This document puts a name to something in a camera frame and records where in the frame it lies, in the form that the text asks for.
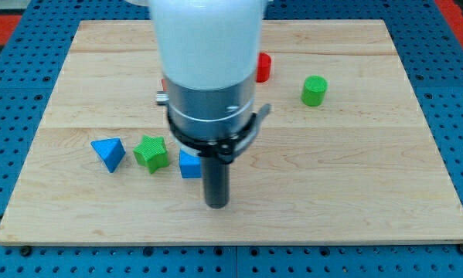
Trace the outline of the black clamp ring with lever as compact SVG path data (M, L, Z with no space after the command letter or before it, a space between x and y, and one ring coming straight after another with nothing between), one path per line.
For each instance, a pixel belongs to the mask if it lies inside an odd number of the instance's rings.
M175 142L182 150L201 158L215 158L221 164L231 164L242 155L256 139L263 119L271 112L271 105L265 104L257 113L252 113L247 122L237 131L218 135L214 131L228 131L231 127L231 117L218 119L218 121L194 119L178 114L178 111L168 108L167 119L169 129ZM198 138L209 131L211 137Z

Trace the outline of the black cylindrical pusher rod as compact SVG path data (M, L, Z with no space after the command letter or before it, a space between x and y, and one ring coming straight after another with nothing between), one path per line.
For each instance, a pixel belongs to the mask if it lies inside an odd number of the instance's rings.
M202 158L202 180L206 204L212 209L225 207L230 198L229 165L217 158Z

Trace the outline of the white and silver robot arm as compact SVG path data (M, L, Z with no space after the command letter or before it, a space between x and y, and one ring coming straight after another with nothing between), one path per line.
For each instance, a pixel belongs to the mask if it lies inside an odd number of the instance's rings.
M254 110L266 1L150 0L167 119L181 148L201 159L206 204L230 199L229 166L253 143L265 104Z

